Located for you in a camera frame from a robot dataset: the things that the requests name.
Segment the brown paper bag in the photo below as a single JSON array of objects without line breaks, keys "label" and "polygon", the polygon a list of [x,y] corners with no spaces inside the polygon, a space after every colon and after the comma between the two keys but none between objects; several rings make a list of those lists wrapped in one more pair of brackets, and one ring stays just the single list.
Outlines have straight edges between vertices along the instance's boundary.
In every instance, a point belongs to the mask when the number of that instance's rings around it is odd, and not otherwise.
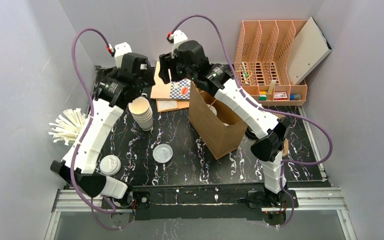
[{"label": "brown paper bag", "polygon": [[194,83],[190,86],[188,118],[216,160],[239,147],[248,127],[227,105]]}]

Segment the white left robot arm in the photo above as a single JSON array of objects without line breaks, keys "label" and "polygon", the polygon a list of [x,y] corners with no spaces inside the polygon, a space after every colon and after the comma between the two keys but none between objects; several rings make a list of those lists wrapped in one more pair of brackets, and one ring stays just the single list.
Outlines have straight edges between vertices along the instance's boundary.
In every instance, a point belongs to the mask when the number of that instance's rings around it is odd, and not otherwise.
[{"label": "white left robot arm", "polygon": [[98,195],[122,199],[129,186],[112,176],[95,172],[101,149],[115,123],[128,105],[139,98],[144,88],[155,84],[154,70],[148,58],[132,52],[127,42],[115,46],[116,66],[97,87],[86,123],[69,151],[60,161],[53,161],[50,170],[72,183],[88,196]]}]

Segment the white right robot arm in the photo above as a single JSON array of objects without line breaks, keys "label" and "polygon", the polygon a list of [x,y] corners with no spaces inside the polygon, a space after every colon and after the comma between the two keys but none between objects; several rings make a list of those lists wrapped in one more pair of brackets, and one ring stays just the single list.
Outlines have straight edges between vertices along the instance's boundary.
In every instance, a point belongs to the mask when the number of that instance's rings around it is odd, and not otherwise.
[{"label": "white right robot arm", "polygon": [[290,127],[287,120],[265,111],[235,81],[230,67],[210,63],[196,40],[189,40],[181,30],[170,32],[167,40],[172,50],[159,56],[158,76],[165,84],[188,79],[238,115],[257,137],[251,152],[263,162],[264,187],[274,194],[284,190],[282,151]]}]

